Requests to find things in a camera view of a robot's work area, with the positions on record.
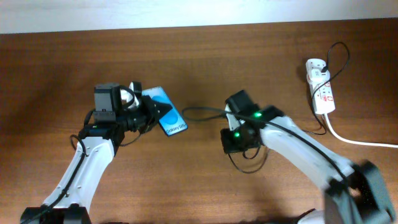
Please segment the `blue screen smartphone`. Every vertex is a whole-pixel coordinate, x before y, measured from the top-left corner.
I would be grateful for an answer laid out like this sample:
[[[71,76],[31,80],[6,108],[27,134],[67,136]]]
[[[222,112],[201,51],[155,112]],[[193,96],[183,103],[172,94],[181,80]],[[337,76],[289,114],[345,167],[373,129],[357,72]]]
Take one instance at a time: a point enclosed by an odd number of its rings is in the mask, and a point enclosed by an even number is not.
[[[159,120],[160,127],[167,136],[173,136],[188,129],[187,123],[161,86],[146,89],[142,94],[150,96],[154,101],[166,103],[172,107],[172,109]]]

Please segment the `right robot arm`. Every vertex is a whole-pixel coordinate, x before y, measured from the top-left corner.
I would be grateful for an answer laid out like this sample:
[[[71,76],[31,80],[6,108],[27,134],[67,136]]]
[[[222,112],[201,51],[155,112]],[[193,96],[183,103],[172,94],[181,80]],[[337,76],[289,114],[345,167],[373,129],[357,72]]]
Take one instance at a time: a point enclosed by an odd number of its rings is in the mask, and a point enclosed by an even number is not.
[[[221,130],[224,153],[265,146],[303,172],[322,192],[324,208],[290,223],[394,223],[397,214],[380,170],[340,156],[303,132],[280,109],[263,109],[241,90],[226,101],[228,128]]]

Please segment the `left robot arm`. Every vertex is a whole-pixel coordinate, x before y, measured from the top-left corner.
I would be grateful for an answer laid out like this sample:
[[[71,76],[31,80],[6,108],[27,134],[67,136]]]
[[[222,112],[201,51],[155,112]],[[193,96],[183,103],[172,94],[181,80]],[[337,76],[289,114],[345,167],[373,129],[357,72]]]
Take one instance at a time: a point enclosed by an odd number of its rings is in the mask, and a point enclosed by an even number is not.
[[[118,149],[127,145],[125,133],[144,135],[174,108],[170,100],[143,94],[139,82],[96,85],[94,99],[83,128],[70,136],[75,154],[61,181],[41,206],[24,210],[21,223],[90,223],[96,188]]]

